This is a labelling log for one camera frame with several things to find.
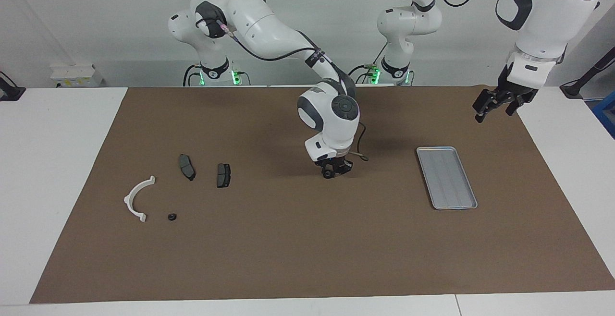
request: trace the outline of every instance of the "metal tray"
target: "metal tray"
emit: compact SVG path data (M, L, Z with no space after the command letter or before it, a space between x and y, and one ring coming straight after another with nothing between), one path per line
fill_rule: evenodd
M417 155L435 209L478 207L454 147L419 147Z

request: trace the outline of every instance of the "green light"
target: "green light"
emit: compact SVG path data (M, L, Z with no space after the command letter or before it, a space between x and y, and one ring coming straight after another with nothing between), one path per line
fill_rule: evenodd
M371 84L378 84L378 81L380 81L380 70L377 67L374 67L372 71L374 73L371 75Z
M231 73L233 75L233 84L235 84L235 85L241 84L241 76L237 75L237 73L235 71L231 71Z

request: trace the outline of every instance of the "gray tray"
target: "gray tray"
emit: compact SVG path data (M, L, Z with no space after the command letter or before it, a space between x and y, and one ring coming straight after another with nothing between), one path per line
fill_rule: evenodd
M478 207L454 147L419 147L417 155L435 209Z

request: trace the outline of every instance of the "white curved object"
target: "white curved object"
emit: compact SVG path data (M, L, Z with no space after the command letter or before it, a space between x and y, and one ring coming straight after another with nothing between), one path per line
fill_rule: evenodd
M134 187L132 191L130 191L128 196L123 198L123 202L128 206L128 210L130 210L130 213L133 213L135 216L138 216L141 222L145 222L145 218L147 217L147 215L143 213L137 213L135 209L132 208L132 201L135 199L137 192L141 191L141 189L143 189L146 186L153 185L155 182L156 182L156 177L151 176L149 180L142 181L139 184L137 184L136 187Z

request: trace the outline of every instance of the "white power supply box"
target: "white power supply box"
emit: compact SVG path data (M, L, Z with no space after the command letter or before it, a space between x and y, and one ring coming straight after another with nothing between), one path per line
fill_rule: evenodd
M65 87L96 87L103 82L103 77L94 65L52 66L51 79L56 88Z

